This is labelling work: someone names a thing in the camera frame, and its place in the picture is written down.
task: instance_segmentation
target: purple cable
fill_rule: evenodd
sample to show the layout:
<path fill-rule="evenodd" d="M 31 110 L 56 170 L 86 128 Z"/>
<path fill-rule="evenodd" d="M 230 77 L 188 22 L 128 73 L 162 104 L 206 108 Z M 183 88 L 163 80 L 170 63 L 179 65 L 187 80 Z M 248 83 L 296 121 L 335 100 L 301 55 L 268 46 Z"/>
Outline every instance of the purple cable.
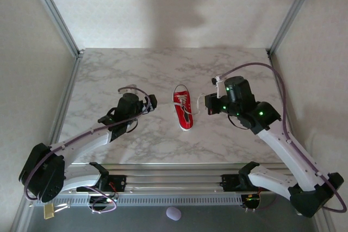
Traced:
<path fill-rule="evenodd" d="M 116 202 L 115 202 L 111 197 L 107 196 L 107 195 L 104 194 L 103 192 L 101 192 L 101 191 L 99 191 L 99 190 L 97 190 L 97 189 L 95 189 L 95 188 L 93 188 L 93 187 L 89 187 L 89 186 L 84 186 L 84 187 L 86 187 L 87 189 L 93 190 L 94 192 L 97 192 L 97 193 L 99 193 L 99 194 L 102 195 L 101 197 L 97 198 L 97 199 L 93 202 L 93 204 L 92 204 L 92 211 L 93 211 L 93 212 L 95 211 L 95 212 L 101 214 L 101 213 L 106 213 L 106 212 L 114 211 L 114 210 L 117 208 Z M 110 200 L 113 202 L 114 207 L 113 207 L 112 209 L 103 210 L 103 211 L 94 210 L 94 205 L 95 205 L 99 200 L 101 200 L 102 198 L 108 198 L 108 199 L 110 199 Z"/>
<path fill-rule="evenodd" d="M 250 63 L 247 63 L 247 64 L 243 64 L 243 65 L 237 66 L 236 68 L 234 68 L 232 70 L 229 70 L 228 72 L 222 74 L 220 76 L 220 79 L 222 79 L 223 77 L 227 76 L 228 74 L 230 74 L 230 73 L 232 73 L 232 72 L 234 72 L 234 71 L 236 71 L 238 69 L 241 69 L 241 68 L 246 67 L 246 66 L 251 66 L 251 65 L 261 65 L 261 66 L 267 67 L 268 69 L 272 70 L 272 72 L 278 78 L 278 80 L 279 80 L 279 82 L 281 84 L 281 87 L 282 87 L 281 96 L 282 96 L 282 100 L 283 100 L 283 130 L 284 130 L 285 137 L 287 138 L 287 140 L 291 140 L 291 138 L 290 138 L 290 136 L 288 134 L 288 128 L 287 128 L 287 122 L 286 122 L 286 118 L 287 118 L 287 98 L 286 98 L 286 92 L 285 92 L 285 84 L 284 84 L 284 81 L 283 81 L 281 75 L 278 73 L 277 70 L 275 70 L 272 66 L 270 66 L 268 64 L 264 64 L 262 62 L 250 62 Z M 303 154 L 303 152 L 296 146 L 296 144 L 294 144 L 294 142 L 292 140 L 291 140 L 290 145 L 301 156 L 301 158 L 312 168 L 312 170 L 314 172 L 316 172 L 316 173 L 319 172 L 319 170 L 315 167 L 315 165 L 311 163 L 311 161 Z M 326 209 L 328 211 L 332 211 L 332 212 L 346 213 L 347 212 L 347 206 L 344 203 L 341 195 L 338 193 L 338 191 L 332 186 L 332 184 L 323 175 L 321 175 L 320 178 L 333 191 L 333 193 L 336 195 L 336 197 L 338 198 L 338 200 L 340 201 L 340 203 L 341 203 L 341 205 L 343 207 L 342 209 L 331 209 L 331 208 L 328 208 L 326 206 L 323 206 L 322 208 Z"/>
<path fill-rule="evenodd" d="M 134 90 L 137 90 L 137 91 L 143 93 L 143 94 L 145 95 L 145 97 L 147 98 L 147 100 L 148 100 L 148 103 L 147 103 L 146 108 L 145 108 L 145 110 L 144 110 L 144 111 L 147 111 L 147 109 L 150 107 L 150 97 L 149 97 L 149 95 L 148 95 L 146 92 L 144 92 L 143 90 L 141 90 L 141 89 L 139 89 L 139 88 L 137 88 L 137 87 L 132 87 L 132 86 L 122 87 L 122 88 L 119 88 L 117 91 L 119 92 L 119 91 L 124 90 L 124 89 L 134 89 Z M 80 139 L 86 137 L 87 135 L 92 134 L 92 132 L 99 131 L 99 130 L 103 130 L 103 129 L 108 129 L 108 128 L 111 128 L 111 127 L 113 127 L 113 126 L 116 126 L 116 125 L 119 125 L 119 124 L 122 124 L 122 123 L 125 123 L 125 122 L 129 122 L 129 121 L 131 121 L 131 120 L 134 120 L 134 119 L 140 117 L 144 111 L 142 111 L 142 112 L 139 113 L 138 115 L 135 115 L 134 117 L 131 117 L 131 118 L 126 119 L 126 120 L 123 120 L 123 121 L 121 121 L 121 122 L 116 122 L 116 123 L 109 124 L 109 125 L 106 125 L 106 126 L 101 126 L 101 127 L 98 127 L 98 128 L 96 128 L 96 129 L 94 129 L 93 131 L 90 131 L 90 130 L 89 130 L 89 131 L 87 131 L 86 133 L 83 133 L 83 134 L 81 134 L 81 135 L 75 137 L 74 139 L 72 139 L 72 140 L 70 140 L 70 141 L 64 143 L 64 146 L 67 147 L 67 146 L 69 146 L 69 145 L 72 145 L 73 143 L 79 141 Z M 31 179 L 33 178 L 35 172 L 41 167 L 42 164 L 44 164 L 44 162 L 45 162 L 50 156 L 52 156 L 54 153 L 60 151 L 61 149 L 62 149 L 62 147 L 58 147 L 58 148 L 54 149 L 53 151 L 47 153 L 47 154 L 38 162 L 38 164 L 35 165 L 35 167 L 34 167 L 34 168 L 32 169 L 32 171 L 29 173 L 29 175 L 28 175 L 28 177 L 27 177 L 27 179 L 26 179 L 26 182 L 24 183 L 24 195 L 25 195 L 25 197 L 26 197 L 27 200 L 37 200 L 37 199 L 38 199 L 38 198 L 32 198 L 32 197 L 29 196 L 29 194 L 28 194 L 28 186 L 29 186 L 29 183 L 30 183 Z"/>

